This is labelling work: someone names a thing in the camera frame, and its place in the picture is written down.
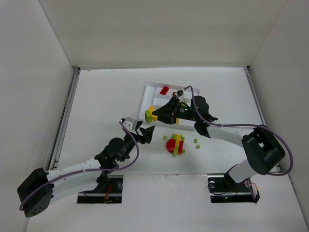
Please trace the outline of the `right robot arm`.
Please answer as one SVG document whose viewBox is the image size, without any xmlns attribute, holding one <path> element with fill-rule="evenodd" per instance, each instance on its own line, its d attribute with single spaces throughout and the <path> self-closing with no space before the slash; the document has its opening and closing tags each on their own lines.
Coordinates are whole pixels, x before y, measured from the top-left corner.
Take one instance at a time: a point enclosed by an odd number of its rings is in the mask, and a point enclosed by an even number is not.
<svg viewBox="0 0 309 232">
<path fill-rule="evenodd" d="M 177 119 L 193 121 L 198 134 L 243 148 L 246 159 L 225 173 L 225 178 L 231 183 L 239 184 L 257 174 L 266 175 L 285 157 L 284 149 L 266 127 L 213 125 L 217 118 L 209 113 L 209 105 L 201 96 L 195 96 L 189 105 L 177 97 L 172 97 L 168 103 L 154 110 L 152 114 L 158 121 L 169 125 L 175 124 Z"/>
</svg>

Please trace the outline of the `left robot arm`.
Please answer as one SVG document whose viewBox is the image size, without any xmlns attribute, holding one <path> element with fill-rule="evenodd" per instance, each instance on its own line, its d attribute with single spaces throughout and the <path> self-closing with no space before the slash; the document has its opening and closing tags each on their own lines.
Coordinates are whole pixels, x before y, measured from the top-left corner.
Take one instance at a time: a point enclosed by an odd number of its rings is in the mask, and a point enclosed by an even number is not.
<svg viewBox="0 0 309 232">
<path fill-rule="evenodd" d="M 130 158 L 133 149 L 152 141 L 154 126 L 141 127 L 142 122 L 129 118 L 120 120 L 124 138 L 112 138 L 104 149 L 93 158 L 67 168 L 49 170 L 37 168 L 20 184 L 17 194 L 19 210 L 27 218 L 34 217 L 50 204 L 79 192 L 105 187 L 108 175 L 132 166 L 137 159 L 123 167 L 119 163 Z"/>
</svg>

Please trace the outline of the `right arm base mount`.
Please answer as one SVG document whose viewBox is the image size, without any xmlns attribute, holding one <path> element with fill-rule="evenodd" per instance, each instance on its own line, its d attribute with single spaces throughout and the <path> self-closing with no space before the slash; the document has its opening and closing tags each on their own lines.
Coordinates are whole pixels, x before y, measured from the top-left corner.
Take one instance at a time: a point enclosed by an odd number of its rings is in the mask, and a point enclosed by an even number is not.
<svg viewBox="0 0 309 232">
<path fill-rule="evenodd" d="M 260 199 L 258 187 L 250 178 L 236 183 L 227 173 L 207 177 L 211 203 L 257 203 Z"/>
</svg>

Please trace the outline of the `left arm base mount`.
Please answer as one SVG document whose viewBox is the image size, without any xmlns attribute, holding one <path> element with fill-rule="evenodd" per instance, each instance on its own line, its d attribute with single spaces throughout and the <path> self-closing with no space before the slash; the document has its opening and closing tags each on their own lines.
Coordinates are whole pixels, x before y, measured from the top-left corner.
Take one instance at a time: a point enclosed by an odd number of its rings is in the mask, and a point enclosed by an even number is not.
<svg viewBox="0 0 309 232">
<path fill-rule="evenodd" d="M 110 175 L 107 182 L 94 190 L 78 194 L 78 204 L 119 204 L 122 203 L 123 175 Z"/>
</svg>

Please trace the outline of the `red lego brick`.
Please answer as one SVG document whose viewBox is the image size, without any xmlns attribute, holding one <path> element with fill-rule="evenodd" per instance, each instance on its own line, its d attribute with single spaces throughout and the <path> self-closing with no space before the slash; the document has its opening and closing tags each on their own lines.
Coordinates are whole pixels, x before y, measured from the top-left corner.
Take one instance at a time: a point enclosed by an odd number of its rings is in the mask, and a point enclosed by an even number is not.
<svg viewBox="0 0 309 232">
<path fill-rule="evenodd" d="M 166 95 L 168 91 L 169 91 L 169 87 L 164 86 L 162 90 L 160 91 L 160 95 Z"/>
</svg>

